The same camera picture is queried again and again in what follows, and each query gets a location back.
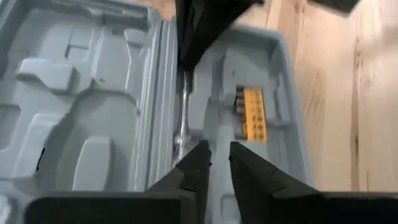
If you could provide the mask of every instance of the metal bit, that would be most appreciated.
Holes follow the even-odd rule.
[[[191,137],[188,133],[188,96],[189,96],[188,74],[184,72],[183,88],[180,94],[180,122],[175,137],[175,151],[173,156],[173,167],[175,167],[187,155],[187,143]]]

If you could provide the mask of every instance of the yellow label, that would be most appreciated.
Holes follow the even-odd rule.
[[[262,90],[244,89],[244,110],[246,114],[246,131],[248,141],[267,142],[266,113]]]

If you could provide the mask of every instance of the wooden floor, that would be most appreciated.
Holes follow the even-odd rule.
[[[140,1],[164,18],[174,0]],[[239,22],[288,40],[312,172],[321,190],[398,191],[398,1],[362,0],[341,17],[268,0]]]

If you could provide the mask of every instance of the molded plastic tray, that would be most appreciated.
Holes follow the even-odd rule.
[[[243,144],[312,185],[287,45],[276,32],[234,27],[203,56],[190,95],[192,146],[208,139],[213,152],[213,223],[239,223],[228,162],[237,86],[262,88],[266,107],[267,144]],[[175,21],[151,7],[0,1],[0,195],[18,211],[9,220],[22,222],[50,191],[157,182],[171,169],[177,87]]]

